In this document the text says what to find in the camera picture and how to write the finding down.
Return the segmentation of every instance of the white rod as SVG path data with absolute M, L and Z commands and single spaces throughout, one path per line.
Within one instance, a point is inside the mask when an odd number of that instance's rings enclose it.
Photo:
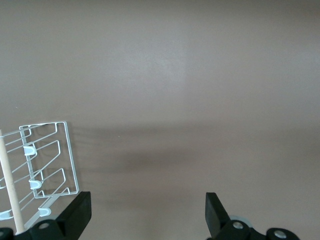
M 14 223 L 16 227 L 16 234 L 23 233 L 25 231 L 24 221 L 22 219 L 17 191 L 12 176 L 10 163 L 7 155 L 6 145 L 4 138 L 2 137 L 2 131 L 0 130 L 0 162 L 5 180 L 6 189 L 8 191 L 10 204 L 12 208 Z

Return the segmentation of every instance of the gray wall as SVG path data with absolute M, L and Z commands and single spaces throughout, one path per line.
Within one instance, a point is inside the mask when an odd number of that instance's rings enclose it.
M 210 191 L 262 233 L 317 239 L 319 12 L 294 0 L 1 1 L 0 127 L 69 122 L 94 203 L 83 239 L 205 239 Z

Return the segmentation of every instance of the screw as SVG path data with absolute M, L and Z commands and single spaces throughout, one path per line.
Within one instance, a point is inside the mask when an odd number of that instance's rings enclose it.
M 280 239 L 287 238 L 287 235 L 283 231 L 280 231 L 280 230 L 274 231 L 274 235 L 276 235 Z
M 39 226 L 39 229 L 46 229 L 47 227 L 49 227 L 49 223 L 45 222 Z
M 233 223 L 233 226 L 236 228 L 236 229 L 243 229 L 244 226 L 241 224 L 241 222 L 238 222 L 238 221 L 235 221 Z

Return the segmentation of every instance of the white wire rack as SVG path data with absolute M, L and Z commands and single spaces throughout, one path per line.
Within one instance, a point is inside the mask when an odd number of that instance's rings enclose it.
M 24 230 L 30 228 L 38 218 L 49 216 L 52 212 L 51 205 L 60 196 L 79 192 L 67 122 L 23 125 L 19 130 L 4 134 L 0 138 L 4 140 L 8 162 L 13 169 L 10 168 L 9 173 L 12 175 L 13 184 L 21 184 L 29 189 L 28 191 L 24 188 L 22 194 L 15 193 L 19 196 L 19 210 L 23 211 L 31 206 L 35 199 L 44 200 L 34 215 L 24 223 Z M 0 178 L 1 195 L 6 190 L 9 192 L 5 171 L 2 170 L 4 177 Z M 13 217 L 11 202 L 11 208 L 9 206 L 5 211 L 0 211 L 0 221 Z

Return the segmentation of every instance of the dish rack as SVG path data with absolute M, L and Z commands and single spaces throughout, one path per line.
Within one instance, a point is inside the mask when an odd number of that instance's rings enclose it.
M 14 218 L 17 233 L 49 216 L 59 197 L 79 192 L 65 121 L 22 125 L 4 135 L 0 132 L 0 158 L 0 197 L 7 192 L 10 202 L 5 210 L 0 209 L 0 221 Z

